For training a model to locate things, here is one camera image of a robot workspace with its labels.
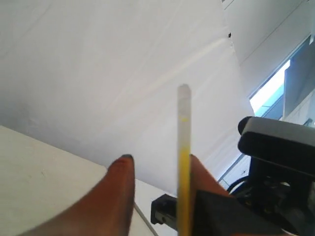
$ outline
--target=white sheet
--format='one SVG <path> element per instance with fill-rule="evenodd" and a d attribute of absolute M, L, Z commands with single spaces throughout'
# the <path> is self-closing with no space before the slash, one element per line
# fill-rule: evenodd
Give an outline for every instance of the white sheet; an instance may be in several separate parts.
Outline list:
<path fill-rule="evenodd" d="M 174 192 L 176 91 L 187 83 L 192 152 L 215 177 L 237 157 L 237 124 L 252 110 L 220 0 L 17 0 L 0 9 L 5 126 L 106 167 L 131 153 L 138 179 Z"/>

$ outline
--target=yellow stick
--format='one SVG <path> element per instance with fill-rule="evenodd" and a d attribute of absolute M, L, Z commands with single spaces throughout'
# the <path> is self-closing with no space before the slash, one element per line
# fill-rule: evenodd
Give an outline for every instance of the yellow stick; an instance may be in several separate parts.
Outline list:
<path fill-rule="evenodd" d="M 178 189 L 177 231 L 179 236 L 189 236 L 189 191 L 190 191 L 190 131 L 191 91 L 188 85 L 178 87 Z"/>

